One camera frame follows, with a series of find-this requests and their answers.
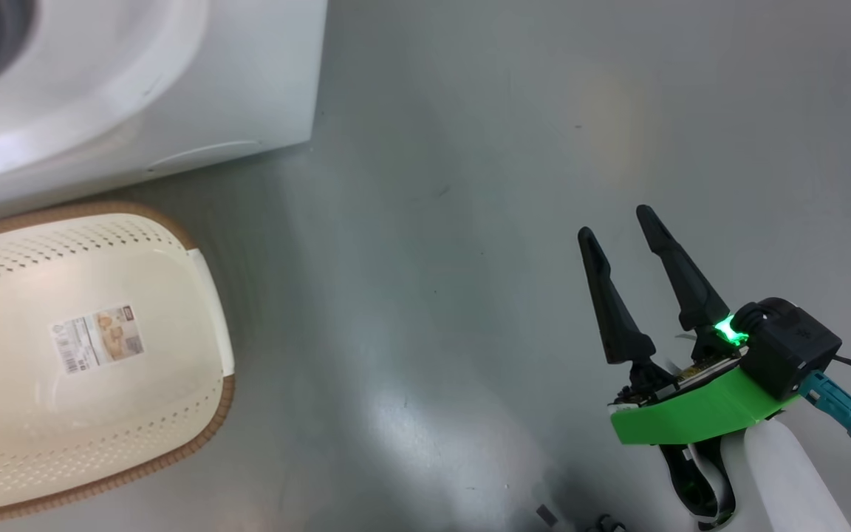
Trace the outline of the white washing machine body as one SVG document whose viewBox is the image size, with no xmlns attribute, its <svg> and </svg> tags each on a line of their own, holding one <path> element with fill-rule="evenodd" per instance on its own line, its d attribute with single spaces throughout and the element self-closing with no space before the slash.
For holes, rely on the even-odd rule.
<svg viewBox="0 0 851 532">
<path fill-rule="evenodd" d="M 310 139 L 328 0 L 37 0 L 0 218 Z"/>
</svg>

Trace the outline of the basket product label sticker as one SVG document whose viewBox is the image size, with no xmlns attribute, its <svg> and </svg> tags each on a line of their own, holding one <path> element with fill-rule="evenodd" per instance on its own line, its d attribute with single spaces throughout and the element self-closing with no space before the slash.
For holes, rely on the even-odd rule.
<svg viewBox="0 0 851 532">
<path fill-rule="evenodd" d="M 50 338 L 65 374 L 111 366 L 146 352 L 131 305 L 106 307 L 51 324 Z"/>
</svg>

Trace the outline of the cream basket with brown rim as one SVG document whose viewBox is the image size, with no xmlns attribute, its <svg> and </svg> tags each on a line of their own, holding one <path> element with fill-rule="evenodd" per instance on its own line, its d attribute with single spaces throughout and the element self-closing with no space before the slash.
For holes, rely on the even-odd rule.
<svg viewBox="0 0 851 532">
<path fill-rule="evenodd" d="M 65 374 L 48 327 L 118 305 L 133 307 L 146 352 Z M 0 521 L 190 457 L 234 390 L 222 303 L 179 223 L 132 202 L 0 219 Z"/>
</svg>

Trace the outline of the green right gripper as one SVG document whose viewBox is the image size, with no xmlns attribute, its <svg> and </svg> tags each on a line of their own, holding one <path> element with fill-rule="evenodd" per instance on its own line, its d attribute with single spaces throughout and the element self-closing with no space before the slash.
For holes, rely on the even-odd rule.
<svg viewBox="0 0 851 532">
<path fill-rule="evenodd" d="M 609 404 L 618 440 L 631 446 L 695 444 L 770 420 L 790 407 L 797 397 L 771 397 L 740 368 L 743 354 L 731 356 L 731 343 L 715 327 L 729 317 L 726 303 L 655 210 L 639 205 L 636 216 L 671 283 L 678 321 L 683 331 L 695 334 L 692 360 L 708 360 L 686 368 L 672 363 L 662 368 L 652 360 L 655 344 L 638 329 L 619 296 L 595 234 L 581 227 L 578 248 L 606 363 L 629 364 L 629 385 Z"/>
</svg>

